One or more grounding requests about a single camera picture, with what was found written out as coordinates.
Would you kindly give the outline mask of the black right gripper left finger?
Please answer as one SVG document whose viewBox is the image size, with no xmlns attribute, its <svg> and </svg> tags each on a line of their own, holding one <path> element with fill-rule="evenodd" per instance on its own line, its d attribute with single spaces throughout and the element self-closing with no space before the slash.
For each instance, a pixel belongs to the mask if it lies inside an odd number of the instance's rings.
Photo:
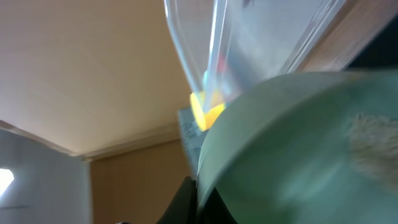
<svg viewBox="0 0 398 224">
<path fill-rule="evenodd" d="M 196 181 L 186 177 L 157 224 L 196 224 L 196 213 Z"/>
</svg>

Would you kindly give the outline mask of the green bowl with rice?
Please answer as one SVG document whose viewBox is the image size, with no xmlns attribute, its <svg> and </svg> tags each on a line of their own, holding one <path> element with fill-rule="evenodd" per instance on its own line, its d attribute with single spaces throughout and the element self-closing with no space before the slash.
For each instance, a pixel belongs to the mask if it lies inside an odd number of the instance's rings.
<svg viewBox="0 0 398 224">
<path fill-rule="evenodd" d="M 237 223 L 396 223 L 397 194 L 359 175 L 357 113 L 397 120 L 397 71 L 281 75 L 220 114 L 201 148 L 198 212 L 216 189 Z"/>
</svg>

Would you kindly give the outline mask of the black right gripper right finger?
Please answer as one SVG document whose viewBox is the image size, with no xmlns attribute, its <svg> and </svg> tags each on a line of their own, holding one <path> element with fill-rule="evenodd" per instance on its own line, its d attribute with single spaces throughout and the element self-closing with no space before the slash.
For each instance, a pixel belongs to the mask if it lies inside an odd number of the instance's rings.
<svg viewBox="0 0 398 224">
<path fill-rule="evenodd" d="M 216 189 L 213 189 L 204 208 L 198 212 L 199 224 L 237 224 Z"/>
</svg>

